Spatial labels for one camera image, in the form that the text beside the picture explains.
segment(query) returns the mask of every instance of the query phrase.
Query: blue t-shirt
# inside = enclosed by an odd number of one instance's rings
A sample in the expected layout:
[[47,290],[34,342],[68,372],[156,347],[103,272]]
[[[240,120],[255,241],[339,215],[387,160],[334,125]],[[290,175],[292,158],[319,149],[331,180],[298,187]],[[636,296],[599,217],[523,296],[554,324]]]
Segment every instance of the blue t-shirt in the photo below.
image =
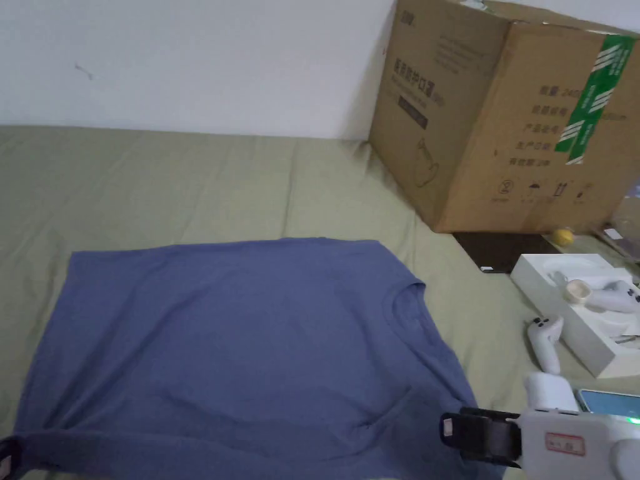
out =
[[475,401],[423,292],[374,241],[75,253],[20,403],[23,471],[498,479],[440,443]]

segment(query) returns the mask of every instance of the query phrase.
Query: smartphone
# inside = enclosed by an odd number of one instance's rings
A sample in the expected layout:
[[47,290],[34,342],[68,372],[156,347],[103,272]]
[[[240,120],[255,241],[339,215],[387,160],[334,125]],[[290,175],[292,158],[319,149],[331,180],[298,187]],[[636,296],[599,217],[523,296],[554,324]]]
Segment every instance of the smartphone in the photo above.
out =
[[585,412],[640,419],[640,396],[638,395],[578,390],[576,397]]

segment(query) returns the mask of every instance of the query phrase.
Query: bed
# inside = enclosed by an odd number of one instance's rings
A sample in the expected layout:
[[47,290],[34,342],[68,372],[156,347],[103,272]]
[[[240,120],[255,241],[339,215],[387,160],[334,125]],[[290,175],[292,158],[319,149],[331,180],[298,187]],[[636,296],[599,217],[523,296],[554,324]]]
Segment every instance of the bed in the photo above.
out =
[[[76,250],[279,237],[377,239],[427,285],[426,303],[484,408],[518,412],[537,370],[534,309],[421,222],[366,143],[58,127],[0,129],[0,427],[13,426],[40,336]],[[575,251],[601,251],[594,239]],[[597,381],[559,348],[573,386]]]

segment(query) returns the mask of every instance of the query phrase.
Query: yellow ball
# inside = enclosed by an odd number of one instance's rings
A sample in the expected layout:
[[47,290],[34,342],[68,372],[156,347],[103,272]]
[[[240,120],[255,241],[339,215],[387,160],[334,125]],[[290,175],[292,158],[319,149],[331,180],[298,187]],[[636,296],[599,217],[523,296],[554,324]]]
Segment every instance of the yellow ball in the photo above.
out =
[[552,236],[552,240],[556,245],[567,246],[573,243],[573,232],[566,228],[559,228]]

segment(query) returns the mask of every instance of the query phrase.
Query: white box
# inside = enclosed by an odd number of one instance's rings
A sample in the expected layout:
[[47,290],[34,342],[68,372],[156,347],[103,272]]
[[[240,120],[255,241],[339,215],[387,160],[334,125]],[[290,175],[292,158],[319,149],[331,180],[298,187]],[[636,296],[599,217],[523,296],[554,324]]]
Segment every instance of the white box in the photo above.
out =
[[560,270],[567,277],[581,277],[594,288],[602,288],[604,284],[617,280],[633,287],[631,274],[623,268],[613,268],[596,253],[526,253],[520,256],[513,268],[511,279],[543,316],[559,315],[564,318],[564,343],[596,378],[640,375],[640,349],[618,345],[609,337],[640,333],[640,317],[637,314],[595,312],[585,306],[568,303],[554,280],[554,272]]

